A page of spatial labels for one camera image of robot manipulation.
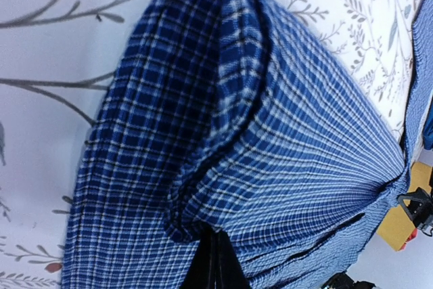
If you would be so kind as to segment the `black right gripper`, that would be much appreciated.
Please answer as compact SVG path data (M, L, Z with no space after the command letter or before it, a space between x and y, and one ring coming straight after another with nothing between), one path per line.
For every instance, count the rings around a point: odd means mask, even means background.
M414 192L402 194L398 203L424 235L432 235L432 194L418 187ZM375 284L354 281L347 273L336 273L321 286L321 289L373 289Z

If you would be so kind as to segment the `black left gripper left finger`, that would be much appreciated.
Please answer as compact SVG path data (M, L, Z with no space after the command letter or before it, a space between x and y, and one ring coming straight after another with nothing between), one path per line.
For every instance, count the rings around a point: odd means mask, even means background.
M207 229L200 239L196 253L182 283L185 289L214 289L217 263L217 235Z

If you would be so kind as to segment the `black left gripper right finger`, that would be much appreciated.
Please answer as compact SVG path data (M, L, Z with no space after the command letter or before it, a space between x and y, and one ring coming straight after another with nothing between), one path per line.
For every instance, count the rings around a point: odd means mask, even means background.
M227 233L220 231L216 235L216 242L216 288L249 289L249 281Z

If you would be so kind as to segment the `blue checkered button shirt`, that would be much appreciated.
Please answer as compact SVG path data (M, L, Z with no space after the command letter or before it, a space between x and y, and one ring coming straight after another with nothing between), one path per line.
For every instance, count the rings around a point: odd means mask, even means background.
M396 140L339 61L275 0L152 0L86 143L63 288L182 288L227 233L250 288L348 269L410 184L432 98L432 0Z

